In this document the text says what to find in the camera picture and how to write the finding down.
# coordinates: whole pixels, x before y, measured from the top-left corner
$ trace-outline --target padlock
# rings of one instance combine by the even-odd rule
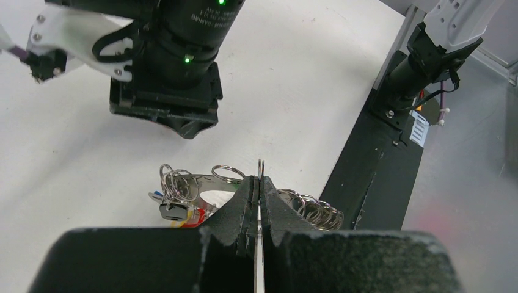
[[[189,208],[182,204],[163,203],[159,207],[162,218],[170,221],[185,221],[188,218]]]

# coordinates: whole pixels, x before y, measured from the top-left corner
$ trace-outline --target key ring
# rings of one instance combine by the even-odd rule
[[[216,170],[231,171],[239,175],[241,179],[221,176]],[[195,226],[197,226],[219,209],[217,206],[206,202],[200,195],[207,191],[235,193],[246,177],[242,171],[227,165],[214,166],[211,173],[212,175],[195,175],[186,170],[175,170],[169,165],[162,165],[160,177],[164,195],[155,192],[149,193],[149,196],[161,206],[165,205],[165,209],[161,209],[161,213],[165,213],[162,213],[162,217],[165,219],[171,219],[173,216],[178,217],[178,215],[185,217],[185,214],[182,214],[183,206],[188,209],[188,219],[187,222],[181,222],[178,225],[182,226],[186,223],[186,226],[193,227],[191,222],[194,220],[197,223]],[[264,161],[262,160],[259,160],[258,164],[258,178],[264,178]],[[277,189],[277,195],[291,209],[294,209],[303,219],[306,219],[319,230],[337,230],[344,222],[344,215],[341,211],[311,195],[300,194],[291,189]]]
[[[223,170],[228,170],[228,171],[234,172],[237,175],[241,176],[241,179],[223,177],[223,176],[221,176],[220,174],[218,174],[216,172],[216,170],[219,170],[219,169],[223,169]],[[239,171],[238,169],[236,169],[234,167],[226,166],[226,165],[214,166],[214,167],[212,167],[212,171],[211,172],[212,172],[212,175],[214,175],[216,178],[218,178],[218,179],[220,179],[222,181],[225,181],[226,183],[230,183],[230,184],[241,183],[241,181],[246,177],[246,175],[243,172]]]

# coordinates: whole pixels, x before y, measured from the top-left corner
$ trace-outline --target purple cable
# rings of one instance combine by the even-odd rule
[[[29,53],[18,46],[10,48],[8,52],[20,58],[21,61],[24,61],[29,57]]]
[[[440,90],[441,90],[441,93],[440,93],[440,110],[441,111],[439,112],[439,119],[437,119],[437,122],[444,120],[444,115],[446,114],[446,112],[444,112],[444,110],[446,110],[446,106],[444,103],[444,82],[443,81],[440,82]]]

